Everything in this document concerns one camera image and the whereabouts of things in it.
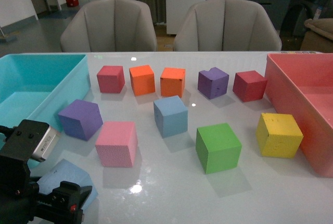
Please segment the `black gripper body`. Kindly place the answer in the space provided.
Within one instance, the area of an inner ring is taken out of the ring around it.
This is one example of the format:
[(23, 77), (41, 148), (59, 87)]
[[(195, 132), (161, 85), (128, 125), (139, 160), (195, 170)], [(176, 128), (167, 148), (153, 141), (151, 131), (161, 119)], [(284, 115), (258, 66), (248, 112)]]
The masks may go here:
[(1, 148), (1, 223), (28, 223), (35, 217), (52, 223), (82, 223), (82, 206), (92, 186), (61, 181), (47, 195), (39, 192), (39, 177), (30, 176), (28, 161), (40, 140), (45, 122), (23, 120), (18, 126), (1, 126), (5, 144)]

